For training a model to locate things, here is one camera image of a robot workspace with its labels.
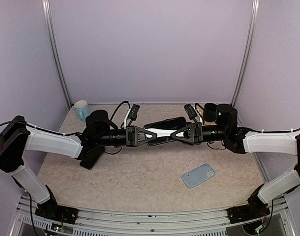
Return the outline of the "silver edged smartphone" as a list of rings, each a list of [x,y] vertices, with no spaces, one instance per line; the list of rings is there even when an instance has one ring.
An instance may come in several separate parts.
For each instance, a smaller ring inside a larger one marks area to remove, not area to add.
[[[171,137],[171,134],[179,129],[159,129],[159,128],[144,128],[146,131],[156,133],[157,137],[154,140],[148,141],[148,146],[156,146],[160,144],[170,143],[176,141]]]

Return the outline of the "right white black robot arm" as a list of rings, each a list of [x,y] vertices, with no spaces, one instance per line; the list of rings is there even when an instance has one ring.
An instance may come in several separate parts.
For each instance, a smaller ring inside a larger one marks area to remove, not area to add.
[[[300,128],[257,131],[238,127],[237,116],[238,112],[232,105],[219,104],[215,112],[215,125],[205,126],[199,122],[190,122],[171,134],[173,139],[190,145],[222,141],[227,150],[238,154],[271,152],[297,156],[297,163],[293,168],[259,186],[250,195],[247,204],[227,210],[232,224],[270,214],[270,202],[300,185]]]

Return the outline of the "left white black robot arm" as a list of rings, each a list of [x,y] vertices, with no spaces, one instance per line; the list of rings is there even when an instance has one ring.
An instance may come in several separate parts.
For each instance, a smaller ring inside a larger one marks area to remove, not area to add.
[[[64,134],[45,130],[27,123],[23,116],[16,116],[5,125],[6,128],[0,133],[0,169],[9,173],[37,202],[37,216],[68,224],[75,224],[78,210],[57,203],[51,189],[23,161],[24,151],[35,150],[75,158],[80,161],[81,167],[90,170],[106,146],[138,147],[157,137],[157,134],[137,126],[119,129],[109,120],[105,110],[93,111],[86,118],[86,128],[82,133]]]

